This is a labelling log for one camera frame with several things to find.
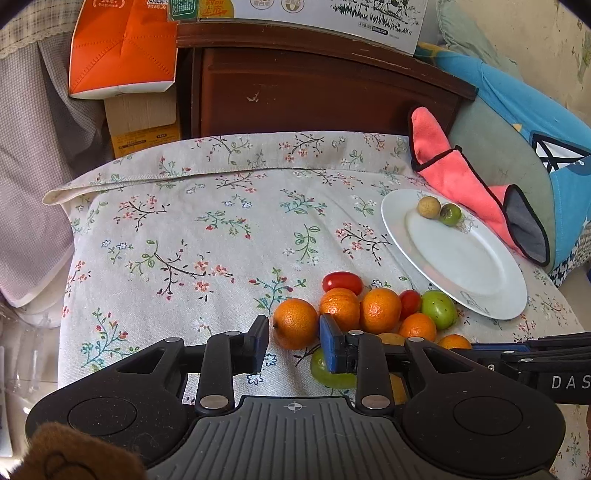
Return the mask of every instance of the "floral tablecloth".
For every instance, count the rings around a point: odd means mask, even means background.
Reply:
[[[432,285],[397,251],[380,203],[428,189],[410,168],[406,137],[350,132],[233,135],[150,148],[48,193],[67,212],[76,253],[67,284],[59,384],[169,336],[186,345],[246,331],[289,297],[317,306],[329,272],[353,271],[369,290]],[[582,328],[546,274],[519,256],[525,311],[496,321],[465,308],[447,333],[513,342]],[[309,374],[308,350],[271,338],[257,375],[235,377],[237,398],[339,395]],[[196,376],[184,401],[190,403]],[[553,466],[589,471],[587,407],[561,406],[566,438]]]

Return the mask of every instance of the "white plate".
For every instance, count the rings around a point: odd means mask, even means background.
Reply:
[[[395,190],[382,201],[382,219],[396,246],[437,288],[475,312],[498,320],[525,309],[527,288],[503,242],[468,210],[456,227],[418,214],[418,201],[432,195]]]

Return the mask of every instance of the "dark wood furniture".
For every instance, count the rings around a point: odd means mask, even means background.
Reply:
[[[285,24],[178,26],[192,48],[191,136],[344,130],[407,133],[420,103],[447,132],[476,89],[377,44]]]

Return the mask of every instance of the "orange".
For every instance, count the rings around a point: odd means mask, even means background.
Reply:
[[[451,348],[466,348],[470,350],[472,349],[472,345],[466,339],[466,337],[463,337],[462,335],[457,335],[455,333],[453,335],[447,335],[443,337],[441,340],[437,342],[437,344],[439,346],[442,346],[443,348],[447,348],[448,350]]]
[[[342,332],[359,328],[359,299],[346,288],[333,288],[322,295],[319,310],[330,313]]]
[[[402,321],[398,333],[405,338],[423,337],[425,340],[434,342],[437,336],[437,327],[424,313],[413,313]]]
[[[302,299],[287,299],[273,313],[273,332],[277,343],[288,350],[301,350],[318,337],[318,314]]]
[[[379,334],[393,330],[400,320],[400,297],[389,288],[374,288],[361,301],[361,329]]]

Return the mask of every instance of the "green apple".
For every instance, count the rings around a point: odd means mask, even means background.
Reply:
[[[319,348],[310,359],[310,372],[312,377],[325,387],[337,390],[350,390],[357,384],[357,376],[353,374],[332,374],[324,360],[324,352]]]
[[[457,319],[456,306],[453,300],[442,291],[426,291],[421,299],[421,313],[427,315],[435,323],[437,330],[445,330],[455,323]]]

